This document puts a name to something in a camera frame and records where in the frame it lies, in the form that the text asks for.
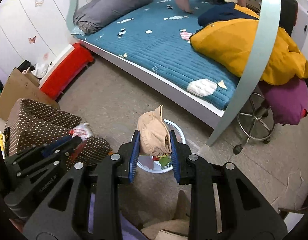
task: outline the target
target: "white plastic bag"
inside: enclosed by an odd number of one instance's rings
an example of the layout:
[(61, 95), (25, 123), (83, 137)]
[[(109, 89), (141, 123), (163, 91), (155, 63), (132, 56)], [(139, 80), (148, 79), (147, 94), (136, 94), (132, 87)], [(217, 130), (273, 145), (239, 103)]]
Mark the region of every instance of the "white plastic bag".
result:
[(43, 78), (48, 71), (48, 64), (35, 64), (35, 70), (31, 71), (37, 78)]
[(81, 137), (82, 141), (86, 141), (89, 137), (93, 135), (91, 130), (89, 129), (89, 124), (86, 122), (80, 123), (78, 126), (74, 127), (72, 130), (70, 130), (70, 134), (72, 134), (72, 137)]

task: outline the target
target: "clothing pile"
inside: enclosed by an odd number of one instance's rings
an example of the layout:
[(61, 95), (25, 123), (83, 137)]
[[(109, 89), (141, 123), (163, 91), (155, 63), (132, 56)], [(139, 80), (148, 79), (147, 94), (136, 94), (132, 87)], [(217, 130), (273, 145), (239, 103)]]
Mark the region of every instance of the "clothing pile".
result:
[[(203, 28), (191, 36), (191, 45), (241, 77), (254, 43), (258, 20), (255, 12), (235, 3), (214, 6), (198, 18)], [(292, 38), (279, 27), (259, 85), (272, 107), (275, 123), (296, 125), (307, 115), (307, 78), (308, 61)]]

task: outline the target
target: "wall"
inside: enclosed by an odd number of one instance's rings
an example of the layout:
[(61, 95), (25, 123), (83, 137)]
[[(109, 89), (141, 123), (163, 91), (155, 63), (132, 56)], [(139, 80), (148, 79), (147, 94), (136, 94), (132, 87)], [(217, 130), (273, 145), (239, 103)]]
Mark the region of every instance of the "wall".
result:
[(4, 73), (3, 70), (0, 68), (0, 80), (3, 85), (5, 85), (7, 79), (8, 79), (8, 75)]
[[(81, 7), (91, 0), (78, 0)], [(0, 75), (24, 60), (50, 63), (75, 40), (66, 26), (70, 0), (2, 0), (0, 4)]]

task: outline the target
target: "bed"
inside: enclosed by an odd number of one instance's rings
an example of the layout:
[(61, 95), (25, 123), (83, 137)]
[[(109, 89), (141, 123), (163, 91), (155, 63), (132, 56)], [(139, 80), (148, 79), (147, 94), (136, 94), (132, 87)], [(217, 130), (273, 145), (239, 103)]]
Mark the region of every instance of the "bed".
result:
[(208, 0), (190, 3), (195, 8), (193, 14), (180, 10), (174, 0), (154, 0), (92, 35), (77, 38), (126, 58), (225, 110), (239, 79), (192, 49), (189, 35), (201, 29), (197, 18), (214, 5)]
[[(76, 1), (71, 0), (67, 22), (73, 19)], [(181, 38), (181, 32), (193, 33), (196, 31), (195, 26), (197, 30), (200, 29), (195, 18), (213, 6), (207, 0), (191, 0), (191, 3), (198, 8), (194, 9), (193, 15), (179, 11), (173, 0), (155, 0), (95, 34), (77, 38), (86, 48), (214, 128), (207, 141), (207, 145), (212, 145), (238, 114), (260, 80), (275, 42), (281, 0), (262, 0), (254, 45), (240, 80), (218, 63), (194, 52), (190, 43)], [(206, 78), (211, 81), (210, 84), (203, 83), (204, 86), (210, 86), (209, 91), (205, 91), (207, 94), (194, 95), (195, 89), (189, 89), (190, 83)]]

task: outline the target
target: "polka dot fabric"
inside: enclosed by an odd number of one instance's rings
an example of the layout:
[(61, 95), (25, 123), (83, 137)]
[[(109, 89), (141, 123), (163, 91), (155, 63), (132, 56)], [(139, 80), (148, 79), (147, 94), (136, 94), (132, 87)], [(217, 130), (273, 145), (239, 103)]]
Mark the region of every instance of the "polka dot fabric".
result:
[[(19, 99), (13, 106), (6, 126), (10, 127), (9, 155), (13, 155), (32, 144), (52, 143), (68, 135), (81, 122), (81, 118), (52, 106), (30, 100)], [(86, 141), (83, 151), (74, 162), (67, 162), (70, 169), (75, 163), (91, 165), (102, 161), (110, 151), (109, 143), (92, 136)]]

